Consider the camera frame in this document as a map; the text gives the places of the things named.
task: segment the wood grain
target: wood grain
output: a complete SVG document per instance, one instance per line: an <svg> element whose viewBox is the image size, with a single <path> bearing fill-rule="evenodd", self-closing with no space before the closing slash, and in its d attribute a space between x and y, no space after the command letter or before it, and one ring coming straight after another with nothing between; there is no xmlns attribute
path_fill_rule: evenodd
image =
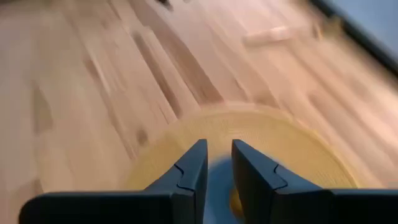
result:
<svg viewBox="0 0 398 224"><path fill-rule="evenodd" d="M398 187L398 84L386 69L344 35L242 43L324 20L309 3L170 2L0 4L1 223L41 192L119 188L172 123L230 101L291 114L361 186Z"/></svg>

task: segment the hardwood floor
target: hardwood floor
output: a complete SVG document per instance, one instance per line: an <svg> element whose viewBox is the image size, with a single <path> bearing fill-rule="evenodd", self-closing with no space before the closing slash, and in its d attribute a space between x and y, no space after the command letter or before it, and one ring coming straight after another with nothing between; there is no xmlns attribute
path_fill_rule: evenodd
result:
<svg viewBox="0 0 398 224"><path fill-rule="evenodd" d="M0 4L0 223L41 192L117 189L144 146L201 107L280 108L368 187L398 187L398 86L345 36L245 47L310 27L304 0Z"/></svg>

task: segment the wooden floor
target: wooden floor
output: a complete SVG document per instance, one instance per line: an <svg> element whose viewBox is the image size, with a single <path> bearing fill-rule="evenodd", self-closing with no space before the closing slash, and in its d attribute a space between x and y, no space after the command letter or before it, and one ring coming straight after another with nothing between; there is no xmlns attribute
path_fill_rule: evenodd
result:
<svg viewBox="0 0 398 224"><path fill-rule="evenodd" d="M398 187L398 86L387 71L343 36L241 43L322 19L308 3L171 3L0 5L0 223L41 192L117 189L170 123L227 101L289 112L365 186Z"/></svg>

